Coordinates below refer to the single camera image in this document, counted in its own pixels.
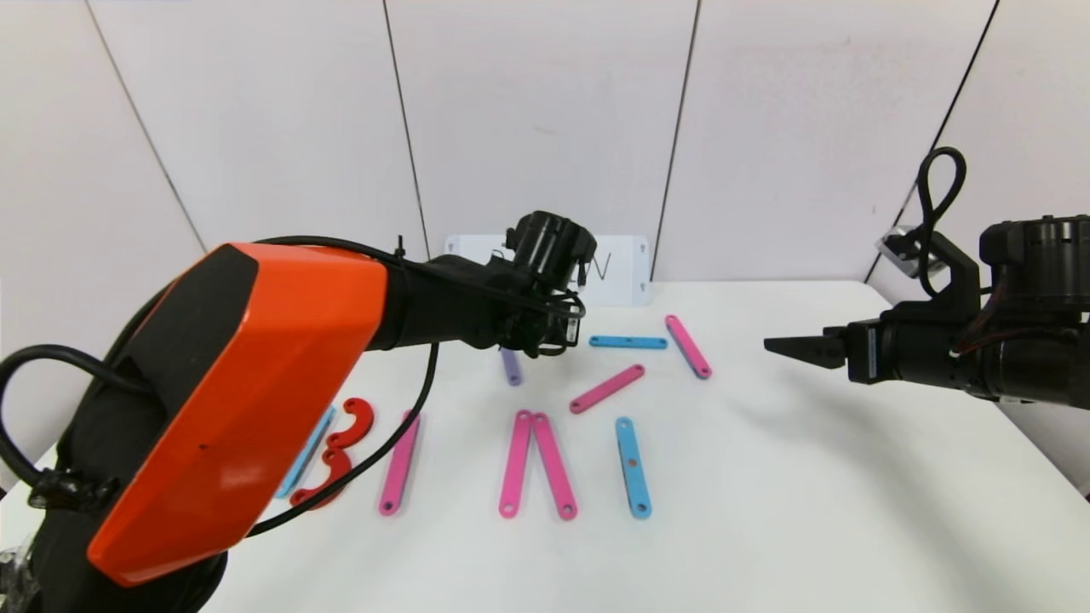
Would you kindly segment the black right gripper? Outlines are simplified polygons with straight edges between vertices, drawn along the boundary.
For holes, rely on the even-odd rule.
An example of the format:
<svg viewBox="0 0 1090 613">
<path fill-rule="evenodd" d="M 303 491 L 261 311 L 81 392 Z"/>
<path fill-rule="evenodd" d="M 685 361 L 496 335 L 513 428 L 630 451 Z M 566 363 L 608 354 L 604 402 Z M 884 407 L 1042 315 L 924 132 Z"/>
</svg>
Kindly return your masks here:
<svg viewBox="0 0 1090 613">
<path fill-rule="evenodd" d="M 949 354 L 964 327 L 961 318 L 867 318 L 847 329 L 826 327 L 818 336 L 766 338 L 763 346 L 767 352 L 823 369 L 847 364 L 849 380 L 860 384 L 910 381 L 982 393 L 978 359 Z"/>
</svg>

